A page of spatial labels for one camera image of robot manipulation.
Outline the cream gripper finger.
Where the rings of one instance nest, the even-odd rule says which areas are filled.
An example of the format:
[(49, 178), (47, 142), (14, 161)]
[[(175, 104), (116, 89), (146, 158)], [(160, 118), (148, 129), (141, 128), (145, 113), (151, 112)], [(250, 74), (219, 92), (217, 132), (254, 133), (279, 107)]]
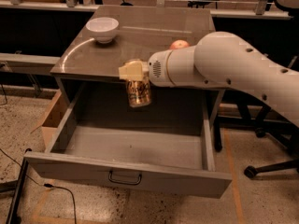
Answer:
[(148, 74), (148, 63), (144, 61), (129, 61), (119, 68), (119, 78), (123, 80), (142, 81)]

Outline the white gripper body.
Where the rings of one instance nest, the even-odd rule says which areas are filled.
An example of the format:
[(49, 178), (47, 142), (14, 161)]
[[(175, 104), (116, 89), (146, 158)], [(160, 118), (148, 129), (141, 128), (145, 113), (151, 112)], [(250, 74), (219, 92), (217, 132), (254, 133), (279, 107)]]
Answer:
[(167, 74), (167, 61), (171, 54), (171, 50), (165, 50), (154, 53), (148, 60), (149, 65), (149, 80), (158, 87), (172, 87)]

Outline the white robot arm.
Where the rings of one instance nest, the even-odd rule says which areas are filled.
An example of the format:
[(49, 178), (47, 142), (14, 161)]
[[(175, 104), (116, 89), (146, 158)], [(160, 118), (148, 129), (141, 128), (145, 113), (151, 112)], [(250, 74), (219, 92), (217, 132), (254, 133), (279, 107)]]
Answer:
[(119, 77), (148, 77), (158, 87), (242, 91), (299, 127), (299, 72), (274, 63), (231, 33), (210, 33), (195, 46), (156, 52), (146, 62), (129, 61), (119, 68)]

